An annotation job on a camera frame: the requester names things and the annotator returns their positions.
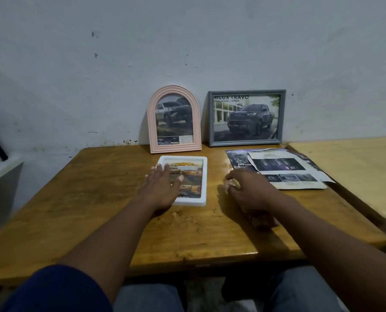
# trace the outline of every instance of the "right hand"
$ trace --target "right hand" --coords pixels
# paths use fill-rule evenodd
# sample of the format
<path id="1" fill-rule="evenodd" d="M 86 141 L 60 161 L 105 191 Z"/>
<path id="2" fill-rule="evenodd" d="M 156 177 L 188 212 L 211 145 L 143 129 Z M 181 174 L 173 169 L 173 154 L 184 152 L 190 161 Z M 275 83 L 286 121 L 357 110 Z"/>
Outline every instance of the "right hand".
<path id="1" fill-rule="evenodd" d="M 265 176 L 249 170 L 232 170 L 225 177 L 236 179 L 240 189 L 229 185 L 228 193 L 237 201 L 242 209 L 263 210 L 271 212 L 275 205 L 284 200 L 292 199 L 271 185 Z"/>

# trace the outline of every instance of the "white wall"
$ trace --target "white wall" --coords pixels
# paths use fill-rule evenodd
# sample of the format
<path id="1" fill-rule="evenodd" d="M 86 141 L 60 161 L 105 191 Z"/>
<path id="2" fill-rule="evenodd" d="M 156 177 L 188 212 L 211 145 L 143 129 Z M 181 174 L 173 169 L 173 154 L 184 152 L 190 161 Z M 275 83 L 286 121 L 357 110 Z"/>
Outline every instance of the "white wall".
<path id="1" fill-rule="evenodd" d="M 386 0 L 0 0 L 14 209 L 82 148 L 148 143 L 169 84 L 287 89 L 286 141 L 386 135 Z"/>

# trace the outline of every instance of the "wooden table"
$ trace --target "wooden table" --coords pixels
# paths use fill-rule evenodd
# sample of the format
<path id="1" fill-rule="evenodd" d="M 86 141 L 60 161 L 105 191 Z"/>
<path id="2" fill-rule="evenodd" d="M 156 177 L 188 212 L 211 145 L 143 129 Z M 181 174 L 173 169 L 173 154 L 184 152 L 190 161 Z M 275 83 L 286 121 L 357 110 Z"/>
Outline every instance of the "wooden table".
<path id="1" fill-rule="evenodd" d="M 336 180 L 333 187 L 386 230 L 386 137 L 294 142 L 290 147 L 310 157 Z"/>
<path id="2" fill-rule="evenodd" d="M 173 206 L 151 220 L 133 257 L 132 275 L 190 265 L 304 257 L 283 227 L 255 231 L 227 196 L 222 184 L 232 169 L 225 154 L 229 148 L 203 146 L 202 151 L 179 153 L 208 158 L 207 205 Z M 148 146 L 79 152 L 1 229 L 0 285 L 19 284 L 36 270 L 55 263 L 114 216 L 136 193 L 159 157 L 151 155 Z M 333 190 L 288 194 L 343 231 L 377 247 L 386 244 L 386 236 Z"/>

